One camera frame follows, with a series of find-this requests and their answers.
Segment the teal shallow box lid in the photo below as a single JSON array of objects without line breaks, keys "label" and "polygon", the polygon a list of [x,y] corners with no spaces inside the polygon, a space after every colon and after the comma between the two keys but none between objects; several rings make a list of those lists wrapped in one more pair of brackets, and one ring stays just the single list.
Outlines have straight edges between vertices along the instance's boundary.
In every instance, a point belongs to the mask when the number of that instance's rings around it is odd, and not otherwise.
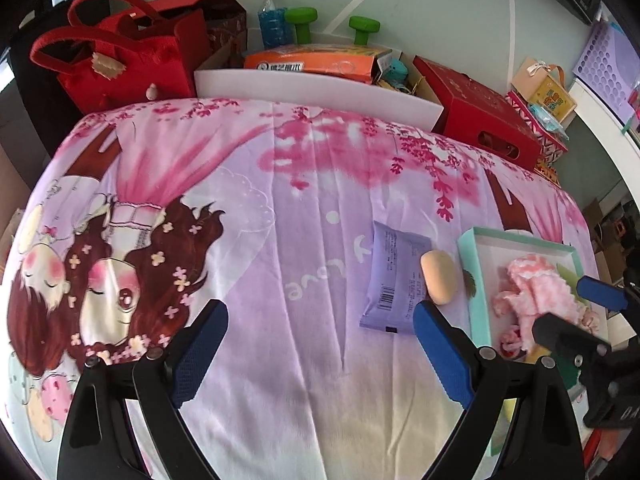
[{"label": "teal shallow box lid", "polygon": [[[561,263],[580,278],[585,274],[575,247],[548,242],[533,235],[474,226],[460,236],[458,249],[463,274],[469,284],[465,287],[468,292],[471,339],[477,347],[491,346],[498,350],[499,336],[511,323],[508,318],[497,318],[491,307],[491,299],[500,288],[500,268],[516,258],[537,254],[546,258],[554,266]],[[608,339],[605,308],[591,302],[588,306],[600,316],[600,330],[597,337]],[[582,444],[585,444],[591,432],[582,423],[582,418],[587,411],[587,395],[579,382],[567,392],[578,420]],[[496,428],[486,448],[485,456],[487,457],[498,455],[506,440],[510,422],[507,411],[509,410],[503,407],[499,415]]]}]

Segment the purple plastic file basket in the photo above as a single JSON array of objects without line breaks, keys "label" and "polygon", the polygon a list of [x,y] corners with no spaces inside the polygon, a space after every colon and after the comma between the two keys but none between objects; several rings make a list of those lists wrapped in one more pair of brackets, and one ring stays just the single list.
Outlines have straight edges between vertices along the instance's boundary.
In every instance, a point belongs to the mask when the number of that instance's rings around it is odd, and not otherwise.
[{"label": "purple plastic file basket", "polygon": [[639,80],[639,57],[625,34],[615,25],[606,21],[593,24],[573,74],[623,124],[634,114],[629,97]]}]

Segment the yellow sponge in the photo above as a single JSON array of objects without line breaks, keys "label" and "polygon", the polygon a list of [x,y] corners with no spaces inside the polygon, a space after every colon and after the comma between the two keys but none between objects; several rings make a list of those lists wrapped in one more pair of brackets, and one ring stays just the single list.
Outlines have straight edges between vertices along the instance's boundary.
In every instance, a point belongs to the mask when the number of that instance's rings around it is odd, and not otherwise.
[{"label": "yellow sponge", "polygon": [[529,364],[535,364],[543,356],[550,356],[550,358],[554,359],[556,368],[558,369],[563,384],[567,390],[570,390],[577,385],[579,375],[578,368],[570,362],[570,360],[559,356],[547,348],[541,347],[539,344],[536,344],[532,351],[526,353],[524,361]]}]

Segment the red cardboard box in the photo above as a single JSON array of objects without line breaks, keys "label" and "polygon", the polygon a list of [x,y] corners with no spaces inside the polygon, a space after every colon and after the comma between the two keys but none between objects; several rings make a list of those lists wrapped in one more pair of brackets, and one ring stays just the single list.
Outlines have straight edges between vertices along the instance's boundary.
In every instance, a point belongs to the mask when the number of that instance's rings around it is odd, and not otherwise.
[{"label": "red cardboard box", "polygon": [[532,171],[540,145],[504,96],[468,75],[416,56],[413,65],[442,104],[434,131]]}]

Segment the cartoon printed bed sheet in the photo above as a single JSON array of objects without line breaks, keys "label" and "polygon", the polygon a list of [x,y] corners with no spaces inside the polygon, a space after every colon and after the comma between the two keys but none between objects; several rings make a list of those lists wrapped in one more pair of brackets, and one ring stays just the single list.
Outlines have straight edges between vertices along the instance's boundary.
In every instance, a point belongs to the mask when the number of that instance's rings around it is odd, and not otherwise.
[{"label": "cartoon printed bed sheet", "polygon": [[85,359],[140,359],[218,299],[229,329],[181,414],[221,477],[420,478],[460,408],[416,337],[360,324],[377,224],[446,252],[531,232],[597,271],[567,192],[400,122],[225,98],[81,119],[1,284],[1,419],[26,463],[55,477]]}]

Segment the pink floral scrunchie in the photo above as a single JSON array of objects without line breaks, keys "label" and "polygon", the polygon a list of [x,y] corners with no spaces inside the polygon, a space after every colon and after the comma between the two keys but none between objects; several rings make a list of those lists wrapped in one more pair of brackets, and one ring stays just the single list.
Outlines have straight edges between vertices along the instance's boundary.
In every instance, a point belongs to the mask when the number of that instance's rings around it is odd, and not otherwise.
[{"label": "pink floral scrunchie", "polygon": [[600,330],[600,316],[592,307],[586,306],[582,302],[578,304],[578,307],[578,326],[591,335],[597,336]]}]

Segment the orange flat box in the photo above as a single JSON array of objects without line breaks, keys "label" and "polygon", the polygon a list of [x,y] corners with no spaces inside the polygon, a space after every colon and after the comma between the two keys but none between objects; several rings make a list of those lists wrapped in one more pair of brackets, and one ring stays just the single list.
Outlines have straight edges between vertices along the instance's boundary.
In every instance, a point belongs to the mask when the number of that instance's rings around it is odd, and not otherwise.
[{"label": "orange flat box", "polygon": [[248,70],[326,75],[373,84],[390,66],[390,49],[353,44],[290,44],[247,55]]}]

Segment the red patterned box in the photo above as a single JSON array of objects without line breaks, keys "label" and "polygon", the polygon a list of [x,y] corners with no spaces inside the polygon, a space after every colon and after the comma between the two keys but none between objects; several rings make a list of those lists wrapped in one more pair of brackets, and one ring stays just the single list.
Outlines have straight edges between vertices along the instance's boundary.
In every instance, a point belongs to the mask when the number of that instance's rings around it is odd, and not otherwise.
[{"label": "red patterned box", "polygon": [[511,104],[529,129],[533,131],[540,146],[540,155],[536,162],[535,172],[541,177],[560,188],[560,180],[558,172],[555,169],[555,163],[568,152],[567,147],[562,140],[554,133],[549,132],[538,122],[534,114],[529,110],[527,103],[515,90],[506,92],[506,100]]}]

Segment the blue water bottle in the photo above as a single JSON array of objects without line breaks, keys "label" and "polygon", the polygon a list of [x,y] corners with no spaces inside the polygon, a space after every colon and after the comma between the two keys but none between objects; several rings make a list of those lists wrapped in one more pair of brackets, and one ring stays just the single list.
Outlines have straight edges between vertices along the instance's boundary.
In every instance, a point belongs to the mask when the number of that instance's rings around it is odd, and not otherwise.
[{"label": "blue water bottle", "polygon": [[258,12],[258,23],[262,34],[262,44],[266,50],[286,46],[291,42],[288,23],[284,18],[285,8],[277,5],[277,0],[264,0]]}]

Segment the pink fluffy towel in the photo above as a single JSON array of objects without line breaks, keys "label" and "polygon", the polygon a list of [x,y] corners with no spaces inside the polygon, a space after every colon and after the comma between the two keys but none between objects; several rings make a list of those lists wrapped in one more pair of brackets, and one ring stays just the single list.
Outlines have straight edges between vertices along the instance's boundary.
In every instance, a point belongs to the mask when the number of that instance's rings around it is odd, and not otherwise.
[{"label": "pink fluffy towel", "polygon": [[559,276],[556,266],[537,254],[516,258],[499,269],[500,288],[491,299],[497,318],[511,323],[499,338],[501,354],[515,359],[522,352],[532,351],[536,342],[532,333],[534,322],[541,315],[552,313],[578,325],[578,304],[570,288]]}]

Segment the red felt handbag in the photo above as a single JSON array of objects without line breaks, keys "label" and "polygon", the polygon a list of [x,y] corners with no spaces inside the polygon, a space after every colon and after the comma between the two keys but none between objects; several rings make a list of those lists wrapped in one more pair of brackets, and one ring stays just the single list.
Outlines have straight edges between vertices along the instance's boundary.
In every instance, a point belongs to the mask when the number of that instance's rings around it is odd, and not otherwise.
[{"label": "red felt handbag", "polygon": [[165,18],[145,0],[120,0],[150,24],[141,28],[122,12],[90,26],[78,15],[89,1],[73,0],[68,24],[42,34],[30,50],[32,62],[58,74],[82,114],[195,96],[194,72],[213,54],[201,9]]}]

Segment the white shelf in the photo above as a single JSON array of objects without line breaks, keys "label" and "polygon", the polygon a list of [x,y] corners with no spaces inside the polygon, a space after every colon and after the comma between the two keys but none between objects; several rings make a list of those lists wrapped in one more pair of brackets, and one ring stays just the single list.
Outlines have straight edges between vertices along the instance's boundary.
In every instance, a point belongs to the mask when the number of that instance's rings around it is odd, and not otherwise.
[{"label": "white shelf", "polygon": [[576,103],[574,112],[612,160],[628,192],[639,205],[639,147],[605,102],[576,78],[568,93]]}]

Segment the green cloth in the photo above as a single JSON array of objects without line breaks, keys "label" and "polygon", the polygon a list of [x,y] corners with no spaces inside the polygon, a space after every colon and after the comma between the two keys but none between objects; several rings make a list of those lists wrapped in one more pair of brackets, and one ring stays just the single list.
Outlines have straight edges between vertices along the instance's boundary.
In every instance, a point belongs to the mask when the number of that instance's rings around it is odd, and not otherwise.
[{"label": "green cloth", "polygon": [[584,304],[585,306],[588,306],[589,301],[579,296],[577,292],[577,283],[579,280],[579,276],[574,271],[570,270],[566,266],[563,266],[561,263],[558,263],[556,265],[556,270],[558,271],[559,276],[565,281],[565,283],[570,288],[570,291],[572,292],[575,299],[581,302],[582,304]]}]

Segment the purple wipes packet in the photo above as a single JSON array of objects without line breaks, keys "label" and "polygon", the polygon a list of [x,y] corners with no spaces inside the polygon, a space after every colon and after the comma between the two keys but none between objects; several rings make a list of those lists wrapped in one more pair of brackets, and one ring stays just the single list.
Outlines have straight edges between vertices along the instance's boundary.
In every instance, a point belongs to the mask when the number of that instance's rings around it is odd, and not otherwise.
[{"label": "purple wipes packet", "polygon": [[369,330],[413,335],[413,310],[427,295],[421,257],[432,249],[423,235],[373,225],[372,266],[367,303],[359,325]]}]

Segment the left green dumbbell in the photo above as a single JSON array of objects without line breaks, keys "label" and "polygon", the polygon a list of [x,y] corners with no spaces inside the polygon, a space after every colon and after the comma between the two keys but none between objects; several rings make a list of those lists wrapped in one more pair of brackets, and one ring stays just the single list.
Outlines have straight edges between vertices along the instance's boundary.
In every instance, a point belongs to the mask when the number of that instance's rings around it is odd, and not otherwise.
[{"label": "left green dumbbell", "polygon": [[285,11],[285,21],[295,29],[296,44],[311,44],[310,25],[318,20],[318,11],[311,6],[298,6]]}]

